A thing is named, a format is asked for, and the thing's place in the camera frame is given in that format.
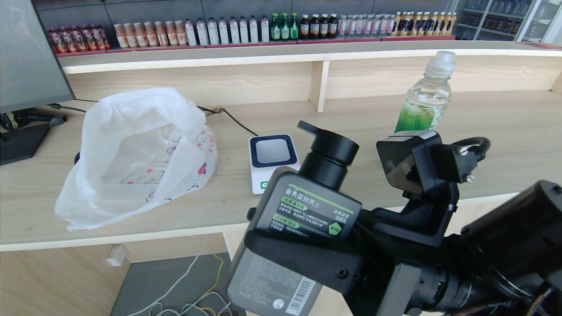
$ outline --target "monitor stand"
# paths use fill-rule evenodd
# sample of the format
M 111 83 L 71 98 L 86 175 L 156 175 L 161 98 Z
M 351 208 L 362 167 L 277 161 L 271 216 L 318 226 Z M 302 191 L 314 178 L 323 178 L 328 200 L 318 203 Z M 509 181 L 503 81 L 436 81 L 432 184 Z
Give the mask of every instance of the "monitor stand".
M 1 133 L 0 165 L 33 157 L 48 132 L 47 123 Z

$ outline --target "floor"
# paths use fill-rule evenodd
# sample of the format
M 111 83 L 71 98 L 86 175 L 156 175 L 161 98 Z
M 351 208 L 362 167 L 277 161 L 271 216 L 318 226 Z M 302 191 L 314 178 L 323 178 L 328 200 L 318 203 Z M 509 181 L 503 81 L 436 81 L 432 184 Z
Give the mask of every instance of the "floor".
M 223 267 L 221 268 L 219 283 L 215 290 L 220 293 L 228 303 L 229 300 L 225 294 L 228 266 L 230 265 L 230 257 L 228 253 L 217 254 L 224 260 Z M 153 303 L 156 299 L 161 297 L 166 291 L 181 277 L 195 257 L 168 259 L 159 261 L 150 261 L 143 263 L 132 264 L 129 272 L 125 277 L 123 286 L 119 292 L 117 300 L 111 311 L 111 316 L 127 316 L 129 314 L 138 312 L 146 306 Z M 220 260 L 213 255 L 200 256 L 193 265 L 189 274 L 184 277 L 174 289 L 161 300 L 164 308 L 174 309 L 179 312 L 183 305 L 196 301 L 203 293 L 205 293 L 217 278 Z M 224 304 L 220 299 L 211 295 L 204 298 L 198 304 L 200 307 L 212 309 L 218 313 L 223 309 Z M 245 311 L 237 306 L 230 305 L 233 313 L 238 312 L 238 315 L 246 315 Z M 155 316 L 160 312 L 158 306 L 154 307 L 152 314 L 148 313 L 148 309 L 139 316 L 151 315 Z M 221 315 L 228 315 L 226 310 Z M 174 313 L 164 313 L 163 316 L 174 316 Z M 199 315 L 204 316 L 195 308 L 191 309 L 184 315 Z

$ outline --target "barcode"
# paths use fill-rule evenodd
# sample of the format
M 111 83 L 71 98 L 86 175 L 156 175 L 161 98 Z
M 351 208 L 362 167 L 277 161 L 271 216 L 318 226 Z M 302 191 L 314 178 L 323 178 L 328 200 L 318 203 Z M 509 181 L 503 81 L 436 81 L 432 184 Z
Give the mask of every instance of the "barcode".
M 301 313 L 302 308 L 305 306 L 306 300 L 309 298 L 314 284 L 316 284 L 316 281 L 307 277 L 302 277 L 301 283 L 298 285 L 297 291 L 294 293 L 293 299 L 289 303 L 289 307 L 287 307 L 285 313 L 298 316 Z

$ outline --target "printed plastic bag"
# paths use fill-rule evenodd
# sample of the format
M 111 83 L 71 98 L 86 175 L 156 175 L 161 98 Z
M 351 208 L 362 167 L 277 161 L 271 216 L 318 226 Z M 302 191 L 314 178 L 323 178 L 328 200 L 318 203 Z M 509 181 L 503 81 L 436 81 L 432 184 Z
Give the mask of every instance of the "printed plastic bag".
M 172 88 L 115 94 L 88 110 L 80 160 L 55 205 L 68 230 L 93 229 L 202 188 L 217 150 L 205 114 Z

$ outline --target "green glass bottle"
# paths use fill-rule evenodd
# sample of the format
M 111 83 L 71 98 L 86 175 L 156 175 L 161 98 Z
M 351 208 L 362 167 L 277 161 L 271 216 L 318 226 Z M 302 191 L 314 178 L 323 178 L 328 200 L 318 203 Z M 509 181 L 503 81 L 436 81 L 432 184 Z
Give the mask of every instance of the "green glass bottle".
M 279 21 L 277 21 L 277 13 L 274 13 L 273 20 L 271 21 L 271 40 L 279 40 L 280 37 Z
M 298 39 L 297 14 L 291 13 L 291 39 Z
M 281 39 L 288 40 L 289 39 L 289 23 L 287 23 L 287 14 L 283 13 L 281 17 Z

